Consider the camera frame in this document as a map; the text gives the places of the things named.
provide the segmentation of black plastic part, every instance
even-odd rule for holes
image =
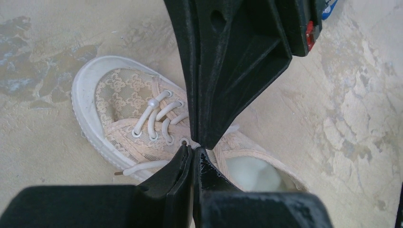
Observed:
[[[402,183],[402,188],[400,189],[400,201],[399,201],[399,207],[397,208],[397,213],[396,213],[396,223],[395,223],[395,228],[402,228],[403,224],[403,183]]]
[[[307,25],[314,24],[315,32],[322,30],[324,0],[275,0],[282,26],[287,36],[291,52],[295,56],[308,55]]]
[[[41,186],[24,189],[0,218],[0,228],[164,227],[190,225],[191,148],[138,186]]]
[[[323,0],[165,0],[186,82],[192,139],[212,149],[235,117],[308,53]]]
[[[306,193],[242,192],[203,148],[182,146],[138,186],[43,186],[23,190],[0,228],[332,227],[320,200]]]
[[[203,148],[195,151],[196,228],[331,228],[326,208],[307,193],[243,192],[214,167]]]

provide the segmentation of shoe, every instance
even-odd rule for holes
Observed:
[[[326,20],[330,16],[330,14],[332,14],[336,3],[337,0],[326,0],[326,7],[322,13],[322,20]]]
[[[144,181],[191,140],[186,92],[128,58],[97,57],[74,78],[73,109],[95,149],[115,167]],[[246,191],[308,191],[287,166],[230,127],[209,159]]]

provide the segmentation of white shoelace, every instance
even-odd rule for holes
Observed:
[[[232,133],[232,132],[238,130],[238,129],[239,129],[239,125],[230,126],[230,127],[225,131],[223,137],[224,137],[225,135],[228,135],[228,134],[230,134],[230,133]],[[188,141],[186,138],[181,139],[181,141],[182,141],[182,140],[185,140],[185,141],[187,142],[187,144],[189,145],[189,141]],[[197,148],[197,147],[200,147],[200,144],[196,143],[196,144],[192,145],[191,147],[192,147],[192,149],[195,149],[195,148]],[[146,169],[152,169],[152,168],[160,168],[160,167],[163,167],[163,166],[165,166],[166,164],[168,164],[169,161],[170,161],[170,160],[157,160],[157,161],[148,161],[148,162],[136,164],[136,165],[134,165],[134,166],[132,166],[132,167],[130,167],[130,168],[128,168],[128,169],[123,170],[123,175],[129,176],[129,175],[131,175],[131,174],[133,174],[133,173],[135,173],[135,172],[137,172],[137,171],[146,170]]]
[[[148,107],[144,111],[144,113],[141,115],[140,119],[134,126],[132,130],[132,136],[134,138],[139,138],[141,134],[143,133],[141,131],[141,128],[143,127],[145,121],[148,119],[148,134],[150,137],[150,140],[155,142],[159,135],[154,129],[155,121],[161,120],[168,112],[173,110],[174,108],[178,107],[183,107],[184,102],[182,101],[175,101],[164,107],[163,109],[160,108],[160,101],[162,101],[164,98],[171,97],[173,94],[169,90],[165,90],[162,93],[160,93],[156,98],[150,99],[148,101]],[[176,125],[180,121],[184,120],[185,118],[189,117],[188,113],[182,113],[179,116],[175,117],[172,121],[169,118],[166,118],[163,121],[162,124],[162,133],[163,137],[166,141],[166,144],[168,145],[173,145],[173,142],[175,141],[174,137],[168,133],[168,126],[170,124]]]

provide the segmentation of blue object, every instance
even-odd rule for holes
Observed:
[[[326,2],[326,8],[325,8],[325,10],[323,10],[323,13],[322,13],[322,20],[326,20],[330,16],[330,14],[332,14],[337,1],[338,0],[335,0],[335,1],[330,0],[330,1]]]

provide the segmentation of concrete floor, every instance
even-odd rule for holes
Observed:
[[[403,167],[403,0],[339,0],[321,37],[237,118],[336,228],[392,227]],[[71,83],[121,55],[184,88],[163,0],[0,0],[0,211],[41,184],[135,183],[82,137]]]

